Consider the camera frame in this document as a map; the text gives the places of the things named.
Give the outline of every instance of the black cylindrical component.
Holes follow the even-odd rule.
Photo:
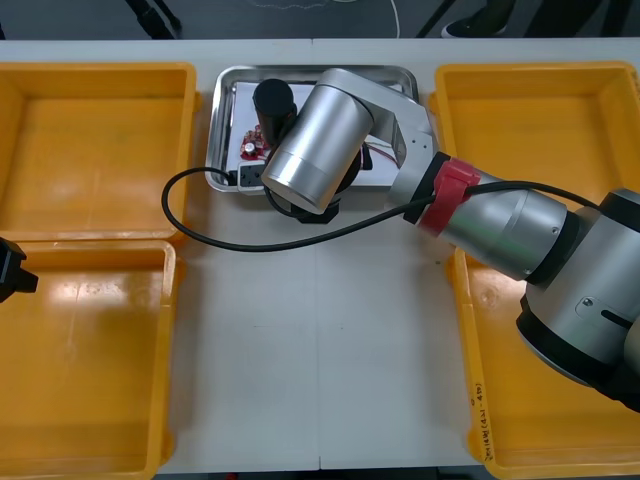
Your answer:
[[[291,115],[296,113],[291,87],[282,80],[263,80],[253,93],[253,105],[258,114],[262,138],[270,146],[279,143],[279,136]]]

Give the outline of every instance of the black cable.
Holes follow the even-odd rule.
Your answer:
[[[271,189],[267,188],[264,185],[263,185],[263,187],[264,187],[264,196],[267,197],[267,201],[269,202],[269,204],[273,207],[273,209],[276,212],[281,213],[285,217],[295,218],[297,220],[302,219],[302,218],[309,218],[311,215],[313,215],[313,213],[311,213],[311,212],[295,213],[295,212],[287,210],[286,208],[281,207],[278,204],[278,202],[276,202],[276,199],[273,198],[273,195],[271,194]]]
[[[344,227],[339,230],[335,230],[333,232],[325,233],[323,235],[318,235],[317,237],[310,237],[302,240],[295,240],[293,242],[277,243],[272,245],[242,245],[237,243],[223,242],[221,240],[216,240],[215,238],[207,237],[206,235],[202,235],[198,232],[194,232],[190,228],[180,223],[180,221],[171,213],[171,210],[169,208],[169,193],[171,192],[171,188],[184,177],[193,175],[194,173],[198,173],[198,172],[213,172],[213,173],[219,173],[221,175],[223,174],[223,171],[217,168],[195,167],[174,175],[167,182],[167,184],[165,185],[162,191],[162,211],[166,215],[169,222],[171,222],[171,224],[174,227],[176,227],[180,232],[184,233],[188,237],[198,242],[204,243],[205,245],[210,245],[212,247],[218,247],[225,250],[231,250],[234,252],[268,253],[268,252],[283,252],[285,250],[293,250],[296,248],[309,247],[311,245],[316,245],[318,243],[334,240],[336,238],[349,235],[350,233],[357,232],[358,230],[371,227],[380,222],[388,220],[389,218],[393,218],[396,215],[400,215],[412,208],[425,207],[433,203],[436,198],[435,195],[431,195],[429,197],[422,198],[420,200],[415,200],[413,202],[407,203],[406,205],[401,205],[399,207],[392,208],[391,210],[387,210],[386,212],[376,215],[374,217],[368,218],[358,223],[354,223],[353,225],[349,225],[348,227]],[[488,183],[484,185],[476,185],[473,187],[469,187],[467,188],[466,193],[469,195],[478,195],[482,193],[499,192],[499,191],[505,191],[505,190],[523,190],[523,189],[539,190],[541,192],[550,193],[552,195],[557,195],[559,197],[566,198],[573,202],[577,202],[581,205],[584,205],[585,207],[591,207],[596,209],[598,208],[598,206],[595,203],[579,195],[576,195],[571,192],[567,192],[566,190],[562,190],[561,188],[556,188],[549,185],[545,185],[543,183],[535,183],[535,182],[521,182],[521,181],[494,182],[494,183]]]
[[[475,185],[468,187],[465,193],[467,195],[477,195],[480,193],[503,192],[505,190],[538,190],[539,192],[556,195],[567,200],[571,200],[583,207],[594,208],[598,210],[600,207],[578,194],[568,192],[562,188],[552,187],[546,183],[527,182],[521,180],[505,180],[502,182],[485,183],[483,185]]]

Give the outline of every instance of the white cable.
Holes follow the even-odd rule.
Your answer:
[[[398,17],[398,8],[395,0],[389,0],[393,7],[393,15],[396,17],[396,38],[400,38],[400,18]]]

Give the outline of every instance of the floor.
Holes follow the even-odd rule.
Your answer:
[[[522,36],[541,0],[518,0],[506,36]],[[596,36],[608,1],[580,32]],[[183,38],[395,37],[390,0],[166,0],[181,19]],[[412,38],[440,0],[395,0],[401,37]],[[484,0],[458,0],[432,30],[474,13]],[[125,0],[0,0],[0,24],[15,40],[145,39]],[[623,31],[640,36],[640,1]]]

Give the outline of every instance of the handwritten label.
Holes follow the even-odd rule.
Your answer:
[[[493,444],[489,416],[484,406],[484,399],[484,386],[481,383],[476,383],[475,390],[471,396],[471,406],[476,410],[480,419],[480,438],[482,439],[484,461],[490,462],[493,460]]]

